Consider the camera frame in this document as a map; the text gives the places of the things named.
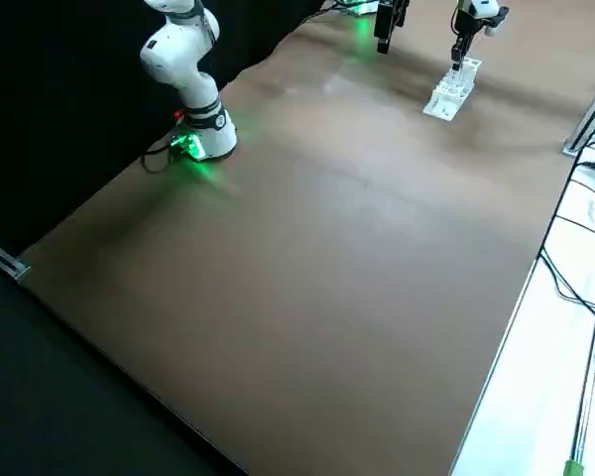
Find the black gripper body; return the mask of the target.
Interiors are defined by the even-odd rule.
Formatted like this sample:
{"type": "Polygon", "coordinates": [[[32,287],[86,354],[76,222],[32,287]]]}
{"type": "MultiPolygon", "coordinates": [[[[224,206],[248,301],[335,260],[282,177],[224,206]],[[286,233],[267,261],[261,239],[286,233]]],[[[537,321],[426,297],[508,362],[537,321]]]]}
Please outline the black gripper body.
{"type": "Polygon", "coordinates": [[[456,7],[453,30],[458,38],[472,38],[477,32],[477,19],[469,8],[456,7]]]}

